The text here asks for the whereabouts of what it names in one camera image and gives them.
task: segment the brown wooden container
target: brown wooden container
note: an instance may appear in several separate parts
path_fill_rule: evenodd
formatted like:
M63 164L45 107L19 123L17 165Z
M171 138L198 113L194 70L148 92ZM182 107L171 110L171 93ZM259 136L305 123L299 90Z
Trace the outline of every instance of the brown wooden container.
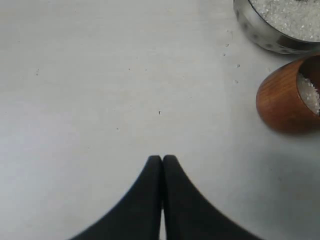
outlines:
M320 89L320 53L293 61L269 75L256 95L256 108L272 129L302 134L320 129L320 116L301 99L297 77L301 73Z

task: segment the wooden bowl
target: wooden bowl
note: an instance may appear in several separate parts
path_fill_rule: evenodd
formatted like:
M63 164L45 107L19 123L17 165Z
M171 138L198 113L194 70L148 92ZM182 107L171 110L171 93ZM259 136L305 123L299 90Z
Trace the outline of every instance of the wooden bowl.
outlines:
M256 108L272 129L303 134L320 129L320 116L302 100L297 77L301 73L320 89L320 53L293 61L269 75L256 94Z

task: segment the white countertop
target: white countertop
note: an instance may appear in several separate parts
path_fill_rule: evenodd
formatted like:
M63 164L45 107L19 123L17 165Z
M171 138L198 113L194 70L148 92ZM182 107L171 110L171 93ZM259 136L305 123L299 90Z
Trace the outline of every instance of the white countertop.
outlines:
M266 240L319 238L320 134L279 135L255 108L294 57L250 43L232 4L0 0L1 240L71 238L154 154Z

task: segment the salt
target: salt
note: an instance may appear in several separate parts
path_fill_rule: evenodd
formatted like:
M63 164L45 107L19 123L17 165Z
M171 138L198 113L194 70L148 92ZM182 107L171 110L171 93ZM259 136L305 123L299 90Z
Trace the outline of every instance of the salt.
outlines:
M250 0L259 15L280 32L320 42L320 0Z
M297 77L297 86L300 96L307 107L316 115L320 114L320 95L310 79L305 78L299 73Z

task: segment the metal bowl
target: metal bowl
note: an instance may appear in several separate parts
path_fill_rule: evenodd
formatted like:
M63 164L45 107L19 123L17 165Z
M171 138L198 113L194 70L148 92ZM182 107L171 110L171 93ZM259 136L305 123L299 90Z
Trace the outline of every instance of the metal bowl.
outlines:
M298 40L267 23L250 0L233 0L236 19L247 37L260 47L280 54L304 54L320 50L320 42Z

